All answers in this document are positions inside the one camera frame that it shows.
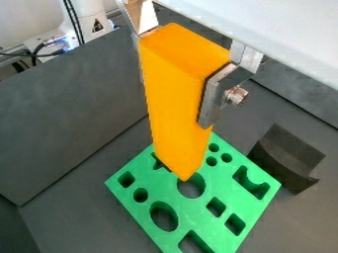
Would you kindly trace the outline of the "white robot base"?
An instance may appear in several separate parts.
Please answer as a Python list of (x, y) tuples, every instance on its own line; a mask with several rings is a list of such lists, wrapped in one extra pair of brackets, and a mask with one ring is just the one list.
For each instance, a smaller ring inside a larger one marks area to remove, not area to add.
[(103, 0), (58, 0), (58, 2), (63, 14), (62, 23), (57, 29), (25, 41), (30, 51), (34, 51), (41, 43), (53, 46), (66, 42), (70, 48), (75, 48), (114, 31)]

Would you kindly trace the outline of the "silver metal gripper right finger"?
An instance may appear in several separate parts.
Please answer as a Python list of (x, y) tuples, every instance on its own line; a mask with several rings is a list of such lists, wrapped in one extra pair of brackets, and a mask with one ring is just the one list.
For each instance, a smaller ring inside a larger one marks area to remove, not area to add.
[(249, 92), (242, 83), (257, 74), (264, 56), (244, 43), (233, 41), (230, 62), (206, 79), (197, 119), (201, 127), (214, 125), (228, 105), (241, 107), (246, 103)]

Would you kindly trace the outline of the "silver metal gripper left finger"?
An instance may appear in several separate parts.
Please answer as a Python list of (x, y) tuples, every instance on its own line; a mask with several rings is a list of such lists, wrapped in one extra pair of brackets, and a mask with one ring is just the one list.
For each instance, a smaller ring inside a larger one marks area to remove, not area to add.
[(115, 0), (126, 23), (131, 30), (134, 47), (159, 27), (159, 19), (153, 0)]

